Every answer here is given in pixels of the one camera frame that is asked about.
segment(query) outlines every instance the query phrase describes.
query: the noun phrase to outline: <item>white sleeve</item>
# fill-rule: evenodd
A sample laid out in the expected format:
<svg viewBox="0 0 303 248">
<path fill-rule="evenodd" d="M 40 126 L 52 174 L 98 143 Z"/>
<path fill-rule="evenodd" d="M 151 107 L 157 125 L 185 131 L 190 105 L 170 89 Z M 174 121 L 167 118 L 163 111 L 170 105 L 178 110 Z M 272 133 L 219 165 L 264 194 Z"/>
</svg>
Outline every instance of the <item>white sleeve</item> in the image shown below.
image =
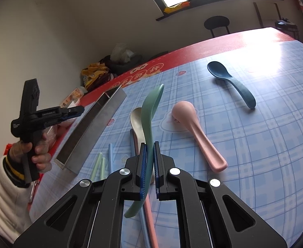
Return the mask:
<svg viewBox="0 0 303 248">
<path fill-rule="evenodd" d="M 13 243 L 31 225 L 27 204 L 29 188 L 19 188 L 8 178 L 0 160 L 0 235 Z"/>
</svg>

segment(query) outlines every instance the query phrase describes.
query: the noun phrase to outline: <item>wall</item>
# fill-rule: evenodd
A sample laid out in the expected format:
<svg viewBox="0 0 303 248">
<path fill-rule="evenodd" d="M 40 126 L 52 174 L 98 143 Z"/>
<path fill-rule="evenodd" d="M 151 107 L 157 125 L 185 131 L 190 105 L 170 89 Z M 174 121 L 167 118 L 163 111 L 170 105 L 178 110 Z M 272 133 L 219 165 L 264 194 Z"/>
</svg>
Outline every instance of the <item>wall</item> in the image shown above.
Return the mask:
<svg viewBox="0 0 303 248">
<path fill-rule="evenodd" d="M 284 17 L 295 22 L 303 41 L 303 16 L 295 0 L 230 0 L 192 8 L 156 22 L 162 16 L 154 0 L 64 0 L 100 44 L 102 56 L 111 53 L 116 43 L 127 43 L 131 50 L 150 57 L 165 50 L 175 50 L 211 38 L 203 26 L 214 15 L 230 19 L 230 31 L 259 28 L 253 1 L 259 6 L 277 2 Z M 278 15 L 274 5 L 271 11 Z M 215 31 L 223 35 L 226 31 Z"/>
<path fill-rule="evenodd" d="M 19 116 L 24 81 L 38 79 L 40 109 L 57 106 L 99 57 L 60 0 L 0 0 L 0 156 L 16 141 L 10 122 Z"/>
</svg>

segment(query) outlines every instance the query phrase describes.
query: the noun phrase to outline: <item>yellow bag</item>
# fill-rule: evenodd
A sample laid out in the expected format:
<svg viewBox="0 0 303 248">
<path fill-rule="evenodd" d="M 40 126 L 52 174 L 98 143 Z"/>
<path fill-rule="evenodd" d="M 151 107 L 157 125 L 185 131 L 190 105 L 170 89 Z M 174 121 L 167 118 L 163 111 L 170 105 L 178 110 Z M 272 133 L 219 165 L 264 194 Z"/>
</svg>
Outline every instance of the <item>yellow bag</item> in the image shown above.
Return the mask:
<svg viewBox="0 0 303 248">
<path fill-rule="evenodd" d="M 88 89 L 88 87 L 93 84 L 96 79 L 103 76 L 103 74 L 107 73 L 108 71 L 109 69 L 104 63 L 100 64 L 97 62 L 88 65 L 88 68 L 81 71 L 85 88 Z"/>
</svg>

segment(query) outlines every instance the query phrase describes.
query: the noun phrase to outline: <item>dark blue spoon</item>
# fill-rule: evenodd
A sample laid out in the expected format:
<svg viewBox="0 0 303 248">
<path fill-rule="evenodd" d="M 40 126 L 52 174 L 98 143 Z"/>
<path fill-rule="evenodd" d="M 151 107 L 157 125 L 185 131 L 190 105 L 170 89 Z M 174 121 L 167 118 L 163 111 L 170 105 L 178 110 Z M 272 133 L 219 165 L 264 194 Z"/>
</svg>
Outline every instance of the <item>dark blue spoon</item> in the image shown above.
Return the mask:
<svg viewBox="0 0 303 248">
<path fill-rule="evenodd" d="M 223 64 L 217 61 L 209 62 L 207 65 L 209 72 L 216 78 L 230 82 L 239 92 L 242 99 L 250 109 L 256 106 L 256 100 L 251 92 L 238 79 L 229 74 Z"/>
</svg>

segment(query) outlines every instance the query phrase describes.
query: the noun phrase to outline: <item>black stool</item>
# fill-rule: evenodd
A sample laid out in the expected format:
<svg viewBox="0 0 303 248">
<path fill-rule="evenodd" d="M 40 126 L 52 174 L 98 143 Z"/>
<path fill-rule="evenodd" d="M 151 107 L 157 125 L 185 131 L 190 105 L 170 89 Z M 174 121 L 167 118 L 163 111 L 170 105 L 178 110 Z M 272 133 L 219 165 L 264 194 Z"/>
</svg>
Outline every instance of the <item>black stool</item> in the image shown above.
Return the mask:
<svg viewBox="0 0 303 248">
<path fill-rule="evenodd" d="M 216 29 L 216 28 L 220 28 L 220 27 L 225 27 L 227 30 L 227 33 L 230 34 L 230 31 L 228 28 L 229 24 L 230 24 L 230 20 L 227 17 L 214 16 L 214 17 L 207 19 L 204 22 L 204 27 L 211 32 L 212 38 L 215 38 L 215 35 L 212 30 Z"/>
</svg>

